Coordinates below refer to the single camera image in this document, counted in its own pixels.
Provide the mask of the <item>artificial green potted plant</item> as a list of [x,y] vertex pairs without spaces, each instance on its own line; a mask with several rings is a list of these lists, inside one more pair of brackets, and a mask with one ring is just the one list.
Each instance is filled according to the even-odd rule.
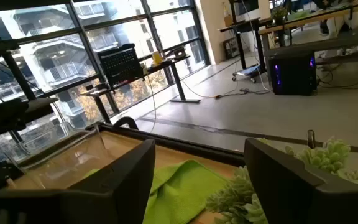
[[[345,170],[351,147],[340,139],[330,138],[316,149],[306,147],[295,152],[291,146],[285,146],[281,151],[305,164],[358,184],[358,170]],[[269,224],[246,166],[238,167],[225,187],[208,197],[206,209],[222,215],[214,219],[215,224]]]

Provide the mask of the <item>small wheeled dolly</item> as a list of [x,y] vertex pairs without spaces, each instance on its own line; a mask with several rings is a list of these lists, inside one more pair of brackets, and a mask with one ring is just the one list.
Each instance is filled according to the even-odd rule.
[[256,83],[256,77],[259,76],[259,65],[255,64],[249,68],[239,70],[232,74],[232,81],[236,81],[237,76],[248,78],[252,83]]

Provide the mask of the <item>wood top workbench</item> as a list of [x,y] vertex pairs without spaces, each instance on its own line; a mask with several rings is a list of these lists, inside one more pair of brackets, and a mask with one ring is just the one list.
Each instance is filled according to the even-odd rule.
[[288,47],[271,48],[269,45],[269,34],[275,31],[282,31],[293,27],[300,27],[312,22],[318,22],[329,18],[345,16],[346,14],[353,16],[355,12],[358,12],[358,0],[354,0],[352,3],[347,3],[342,8],[320,10],[298,19],[292,19],[281,25],[274,25],[272,27],[265,28],[259,31],[259,35],[262,38],[265,59],[268,60],[269,57],[283,54],[296,54],[306,51],[315,52],[322,50],[339,49],[342,47],[358,46],[358,34],[352,34],[348,37],[336,37],[335,39],[310,42],[300,45],[291,45]]

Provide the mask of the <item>clear plastic basket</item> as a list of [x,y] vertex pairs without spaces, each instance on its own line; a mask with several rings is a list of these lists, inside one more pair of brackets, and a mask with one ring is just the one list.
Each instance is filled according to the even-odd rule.
[[92,126],[73,128],[68,123],[3,150],[7,161],[21,172],[10,189],[65,189],[112,163],[140,144],[108,130]]

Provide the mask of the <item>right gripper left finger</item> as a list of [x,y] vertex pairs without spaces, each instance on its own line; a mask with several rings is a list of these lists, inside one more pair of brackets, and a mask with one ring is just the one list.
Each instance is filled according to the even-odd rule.
[[0,224],[142,224],[155,167],[146,139],[61,190],[0,190]]

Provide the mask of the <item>black perforated panel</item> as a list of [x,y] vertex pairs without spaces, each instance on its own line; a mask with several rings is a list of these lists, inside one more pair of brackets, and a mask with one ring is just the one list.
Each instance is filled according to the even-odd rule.
[[98,58],[112,90],[145,77],[135,44],[124,44],[98,52]]

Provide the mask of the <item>yellow cup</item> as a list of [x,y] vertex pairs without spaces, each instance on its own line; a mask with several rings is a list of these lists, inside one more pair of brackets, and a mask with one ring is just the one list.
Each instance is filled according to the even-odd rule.
[[160,65],[163,62],[163,58],[159,51],[152,52],[152,60],[154,66]]

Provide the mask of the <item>large glass window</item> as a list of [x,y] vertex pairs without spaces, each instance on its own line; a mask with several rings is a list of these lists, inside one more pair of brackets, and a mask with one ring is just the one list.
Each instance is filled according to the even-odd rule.
[[134,44],[140,61],[152,65],[152,54],[176,47],[187,59],[101,97],[109,116],[124,114],[154,94],[209,65],[195,0],[33,0],[34,7],[0,11],[0,39],[15,40],[15,78],[0,57],[0,103],[28,99],[30,94],[54,97],[52,113],[30,122],[22,131],[0,134],[0,152],[56,123],[83,128],[100,121],[87,86],[105,79],[97,54]]

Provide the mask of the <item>black frame bracket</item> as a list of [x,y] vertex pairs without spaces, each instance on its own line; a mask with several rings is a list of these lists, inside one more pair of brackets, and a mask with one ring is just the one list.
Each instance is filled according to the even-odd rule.
[[314,149],[315,144],[316,144],[315,133],[314,133],[314,131],[312,129],[308,130],[308,132],[307,132],[307,145],[308,145],[308,147],[310,149]]
[[137,123],[135,120],[129,116],[119,118],[113,125],[113,129],[118,128],[128,128],[128,129],[135,129],[139,130]]

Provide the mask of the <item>black computer tower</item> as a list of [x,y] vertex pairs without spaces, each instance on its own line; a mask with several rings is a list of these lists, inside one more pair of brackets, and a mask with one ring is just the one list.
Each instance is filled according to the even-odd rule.
[[269,77],[276,95],[312,95],[317,89],[314,52],[268,58]]

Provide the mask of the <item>small potted desk plant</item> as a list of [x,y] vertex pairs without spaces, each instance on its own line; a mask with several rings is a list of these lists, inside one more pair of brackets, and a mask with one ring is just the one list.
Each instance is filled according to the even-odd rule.
[[271,17],[274,20],[274,23],[276,25],[283,25],[286,18],[287,18],[288,12],[285,7],[278,6],[272,9]]

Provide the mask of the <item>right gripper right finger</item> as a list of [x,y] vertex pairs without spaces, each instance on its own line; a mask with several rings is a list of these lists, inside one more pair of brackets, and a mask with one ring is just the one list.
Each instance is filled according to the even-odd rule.
[[244,161],[269,224],[358,224],[358,184],[254,138]]

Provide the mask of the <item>green microfiber towel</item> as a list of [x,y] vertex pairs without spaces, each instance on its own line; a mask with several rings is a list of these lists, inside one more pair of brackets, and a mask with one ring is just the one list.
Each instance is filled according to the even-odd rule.
[[187,224],[226,183],[193,159],[155,169],[143,224]]

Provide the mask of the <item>black standing desk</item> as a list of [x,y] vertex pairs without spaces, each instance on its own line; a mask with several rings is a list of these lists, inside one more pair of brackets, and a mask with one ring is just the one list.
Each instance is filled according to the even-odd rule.
[[273,19],[266,18],[266,19],[251,19],[249,21],[240,21],[237,23],[234,23],[233,25],[225,28],[218,29],[220,33],[226,32],[226,31],[233,31],[236,37],[237,46],[239,48],[239,55],[241,58],[241,65],[242,68],[246,68],[246,61],[244,57],[244,49],[242,48],[242,40],[241,40],[241,34],[246,32],[251,32],[254,34],[256,39],[256,46],[257,46],[257,53],[259,56],[259,68],[262,73],[266,72],[265,68],[265,61],[264,61],[264,53],[262,48],[262,41],[259,35],[259,28],[262,26],[266,26],[271,24]]
[[[151,98],[160,91],[168,88],[168,78],[162,75],[164,69],[171,71],[171,78],[173,78],[174,85],[180,95],[180,101],[190,103],[191,100],[184,96],[183,87],[181,86],[181,78],[178,76],[176,64],[178,62],[189,59],[189,56],[182,58],[170,58],[164,61],[160,65],[153,65],[144,69],[144,76],[135,80],[125,80],[115,86],[115,89],[111,89],[108,84],[100,83],[99,85],[90,85],[87,89],[83,90],[80,95],[92,98],[95,105],[85,105],[85,114],[87,118],[96,118],[99,114],[101,122],[109,123],[110,118],[119,114],[120,112],[141,103],[142,101]],[[114,95],[114,105],[118,105],[116,112],[108,112],[104,107],[103,97],[107,97],[110,93]]]

